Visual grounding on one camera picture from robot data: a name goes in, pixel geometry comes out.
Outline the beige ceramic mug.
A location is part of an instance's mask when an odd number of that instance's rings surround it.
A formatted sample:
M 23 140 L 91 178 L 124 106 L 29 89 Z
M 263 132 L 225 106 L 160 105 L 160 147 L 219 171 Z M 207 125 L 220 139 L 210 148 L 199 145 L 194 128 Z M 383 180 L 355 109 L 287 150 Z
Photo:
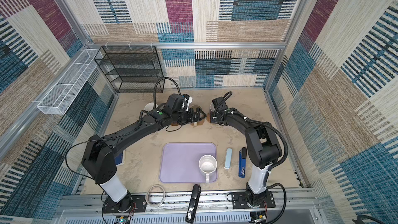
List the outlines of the beige ceramic mug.
M 203 125 L 204 121 L 205 121 L 205 119 L 207 117 L 206 113 L 204 113 L 202 108 L 200 106 L 198 106 L 198 105 L 194 105 L 192 108 L 194 110 L 194 112 L 193 112 L 194 113 L 194 118 L 193 118 L 194 123 L 193 123 L 193 125 L 195 127 L 199 126 L 199 125 Z

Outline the light blue mug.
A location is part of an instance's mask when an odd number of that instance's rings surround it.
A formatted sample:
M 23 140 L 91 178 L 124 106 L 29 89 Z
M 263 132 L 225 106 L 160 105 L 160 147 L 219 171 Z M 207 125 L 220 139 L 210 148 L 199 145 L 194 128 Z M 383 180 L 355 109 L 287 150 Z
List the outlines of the light blue mug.
M 147 112 L 153 111 L 154 109 L 156 109 L 158 107 L 158 104 L 154 104 L 153 102 L 148 103 L 145 107 L 144 110 Z

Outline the white mug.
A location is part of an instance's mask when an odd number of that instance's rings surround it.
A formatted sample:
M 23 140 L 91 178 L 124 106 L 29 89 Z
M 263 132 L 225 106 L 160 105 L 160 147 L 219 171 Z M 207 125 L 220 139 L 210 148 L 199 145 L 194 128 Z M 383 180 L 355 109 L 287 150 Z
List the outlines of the white mug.
M 205 176 L 205 182 L 210 183 L 210 175 L 217 169 L 217 160 L 212 155 L 204 155 L 199 160 L 199 168 L 201 173 Z

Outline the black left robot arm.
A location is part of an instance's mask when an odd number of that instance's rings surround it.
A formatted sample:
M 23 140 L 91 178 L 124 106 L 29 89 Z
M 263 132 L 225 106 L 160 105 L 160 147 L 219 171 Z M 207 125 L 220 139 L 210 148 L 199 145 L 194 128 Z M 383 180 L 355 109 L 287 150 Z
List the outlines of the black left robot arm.
M 207 115 L 200 107 L 190 107 L 192 101 L 191 96 L 180 91 L 171 94 L 167 102 L 160 105 L 154 98 L 152 109 L 142 110 L 138 121 L 103 137 L 94 135 L 84 142 L 86 148 L 81 164 L 88 172 L 88 178 L 107 194 L 104 206 L 112 206 L 119 213 L 132 210 L 133 199 L 117 175 L 115 158 L 142 138 L 172 124 L 182 127 L 205 119 Z

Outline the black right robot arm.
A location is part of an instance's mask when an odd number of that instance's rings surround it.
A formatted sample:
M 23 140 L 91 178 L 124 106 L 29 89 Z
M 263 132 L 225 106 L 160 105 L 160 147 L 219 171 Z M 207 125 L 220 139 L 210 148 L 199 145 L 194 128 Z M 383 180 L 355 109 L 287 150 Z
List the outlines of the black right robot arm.
M 230 126 L 246 139 L 247 154 L 252 162 L 252 174 L 246 186 L 246 201 L 249 207 L 259 207 L 270 195 L 267 186 L 271 170 L 287 159 L 287 141 L 269 122 L 252 120 L 233 107 L 227 106 L 232 92 L 212 100 L 210 122 Z

